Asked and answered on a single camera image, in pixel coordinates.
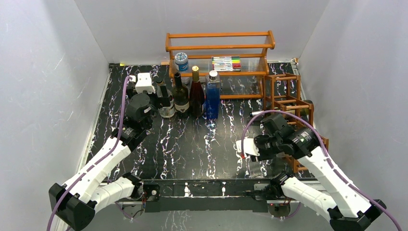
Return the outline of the gold foil wine bottle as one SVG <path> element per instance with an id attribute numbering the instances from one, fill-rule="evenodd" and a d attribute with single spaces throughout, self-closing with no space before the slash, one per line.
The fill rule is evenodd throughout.
<path id="1" fill-rule="evenodd" d="M 190 109 L 195 117 L 201 117 L 204 113 L 205 96 L 200 82 L 199 67 L 192 67 L 192 83 L 190 89 Z"/>

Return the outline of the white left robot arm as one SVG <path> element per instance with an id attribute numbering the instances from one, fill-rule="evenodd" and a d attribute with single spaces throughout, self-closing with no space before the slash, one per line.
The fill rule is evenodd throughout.
<path id="1" fill-rule="evenodd" d="M 58 216 L 69 228 L 81 231 L 97 212 L 112 203 L 123 198 L 146 202 L 155 197 L 152 192 L 159 188 L 145 189 L 143 180 L 130 172 L 105 186 L 101 183 L 146 138 L 157 110 L 171 105 L 172 97 L 165 90 L 164 86 L 152 92 L 137 87 L 137 93 L 129 102 L 122 98 L 119 127 L 99 152 L 71 179 L 50 187 L 52 216 Z"/>

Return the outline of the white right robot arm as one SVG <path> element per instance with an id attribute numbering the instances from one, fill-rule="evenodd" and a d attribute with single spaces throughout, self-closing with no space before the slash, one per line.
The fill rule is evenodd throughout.
<path id="1" fill-rule="evenodd" d="M 294 130 L 282 111 L 271 111 L 261 121 L 266 135 L 254 138 L 247 151 L 242 139 L 242 153 L 254 161 L 288 154 L 305 166 L 326 192 L 320 192 L 285 172 L 271 180 L 271 194 L 277 199 L 290 197 L 323 216 L 335 231 L 364 231 L 386 211 L 380 199 L 369 199 L 353 184 L 329 157 L 321 136 L 308 123 Z"/>

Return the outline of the dark green wine bottle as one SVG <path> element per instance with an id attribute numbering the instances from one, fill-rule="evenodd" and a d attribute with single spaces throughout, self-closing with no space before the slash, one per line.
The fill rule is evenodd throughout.
<path id="1" fill-rule="evenodd" d="M 189 93 L 188 88 L 182 83 L 181 75 L 179 72 L 174 74 L 175 85 L 172 89 L 174 97 L 174 105 L 177 114 L 180 117 L 188 117 L 189 115 Z"/>

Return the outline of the clear glass bottle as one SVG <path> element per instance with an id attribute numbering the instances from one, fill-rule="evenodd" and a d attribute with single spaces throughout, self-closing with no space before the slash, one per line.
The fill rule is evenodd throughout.
<path id="1" fill-rule="evenodd" d="M 174 97 L 172 92 L 167 88 L 163 78 L 156 81 L 156 93 L 159 102 L 158 112 L 162 118 L 171 118 L 175 114 Z"/>

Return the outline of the blue glass bottle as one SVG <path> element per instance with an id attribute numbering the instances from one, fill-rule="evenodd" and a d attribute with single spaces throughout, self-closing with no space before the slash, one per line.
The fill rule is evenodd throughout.
<path id="1" fill-rule="evenodd" d="M 205 109 L 207 119 L 217 119 L 221 96 L 221 82 L 219 73 L 211 70 L 206 78 Z"/>

